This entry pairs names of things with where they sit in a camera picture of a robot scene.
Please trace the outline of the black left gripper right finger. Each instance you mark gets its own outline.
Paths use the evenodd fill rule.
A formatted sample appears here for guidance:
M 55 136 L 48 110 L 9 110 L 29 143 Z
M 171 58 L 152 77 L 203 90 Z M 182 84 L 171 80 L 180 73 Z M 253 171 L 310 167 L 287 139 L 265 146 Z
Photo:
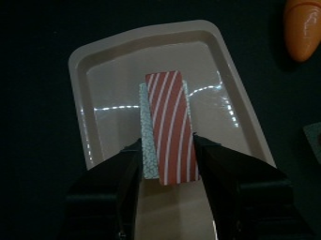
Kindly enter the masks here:
M 287 176 L 261 159 L 192 138 L 218 240 L 314 240 Z

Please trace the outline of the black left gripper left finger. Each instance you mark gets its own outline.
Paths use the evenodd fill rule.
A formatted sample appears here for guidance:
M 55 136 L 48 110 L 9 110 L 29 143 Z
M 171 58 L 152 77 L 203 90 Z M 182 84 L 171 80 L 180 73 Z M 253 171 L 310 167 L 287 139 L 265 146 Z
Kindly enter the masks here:
M 133 240 L 142 163 L 137 139 L 81 175 L 67 194 L 57 240 Z

